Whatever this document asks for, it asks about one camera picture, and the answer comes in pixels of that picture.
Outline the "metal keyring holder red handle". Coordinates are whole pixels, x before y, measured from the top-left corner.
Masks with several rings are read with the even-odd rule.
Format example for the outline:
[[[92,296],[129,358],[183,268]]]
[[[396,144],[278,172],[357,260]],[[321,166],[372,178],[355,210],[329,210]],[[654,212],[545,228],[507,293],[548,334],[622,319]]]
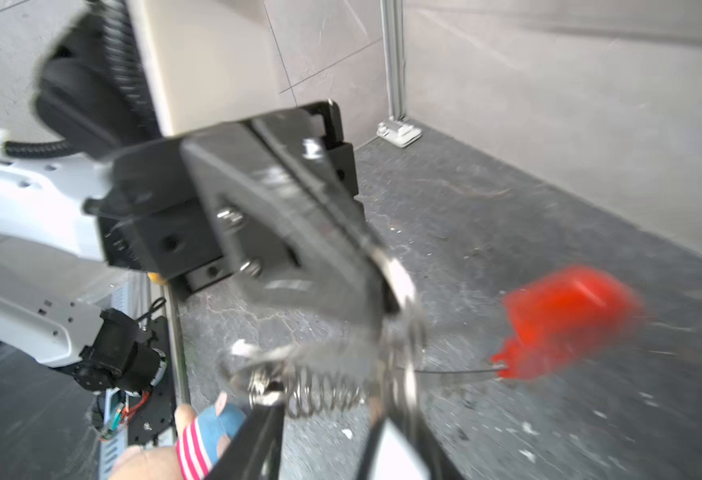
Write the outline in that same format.
[[[347,411],[377,397],[406,408],[431,389],[532,380],[624,340],[645,320],[639,295],[613,275],[574,265],[506,293],[497,323],[429,325],[424,339],[395,328],[379,340],[347,337],[270,351],[244,341],[229,385],[251,406],[291,419]]]

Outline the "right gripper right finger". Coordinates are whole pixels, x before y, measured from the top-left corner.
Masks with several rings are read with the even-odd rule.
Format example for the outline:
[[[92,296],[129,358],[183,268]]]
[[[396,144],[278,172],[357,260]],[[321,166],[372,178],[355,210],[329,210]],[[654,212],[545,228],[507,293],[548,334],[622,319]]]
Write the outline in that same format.
[[[402,413],[390,413],[378,419],[375,424],[384,418],[390,418],[421,454],[431,469],[434,479],[464,479],[420,414],[408,416]]]

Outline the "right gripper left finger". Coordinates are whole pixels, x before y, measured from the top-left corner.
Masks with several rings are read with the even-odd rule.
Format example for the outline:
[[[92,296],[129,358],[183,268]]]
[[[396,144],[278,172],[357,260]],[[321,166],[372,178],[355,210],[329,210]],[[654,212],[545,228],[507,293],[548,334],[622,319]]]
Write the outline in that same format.
[[[207,480],[278,480],[285,406],[255,406]]]

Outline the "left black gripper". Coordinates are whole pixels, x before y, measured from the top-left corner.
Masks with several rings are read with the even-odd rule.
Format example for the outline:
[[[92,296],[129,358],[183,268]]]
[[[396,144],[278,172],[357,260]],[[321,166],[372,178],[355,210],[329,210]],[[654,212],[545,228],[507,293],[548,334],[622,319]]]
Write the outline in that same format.
[[[379,327],[380,239],[354,166],[340,108],[325,100],[114,151],[111,188],[85,209],[115,266],[186,294],[238,276],[254,302]]]

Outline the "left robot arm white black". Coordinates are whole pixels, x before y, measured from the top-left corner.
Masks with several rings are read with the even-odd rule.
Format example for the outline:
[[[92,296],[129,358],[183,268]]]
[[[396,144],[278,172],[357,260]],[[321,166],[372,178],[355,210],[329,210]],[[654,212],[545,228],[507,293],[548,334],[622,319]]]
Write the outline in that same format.
[[[89,30],[55,44],[35,103],[62,138],[0,144],[0,235],[190,294],[233,277],[372,332],[391,311],[379,241],[332,161],[331,103],[161,134],[134,37]]]

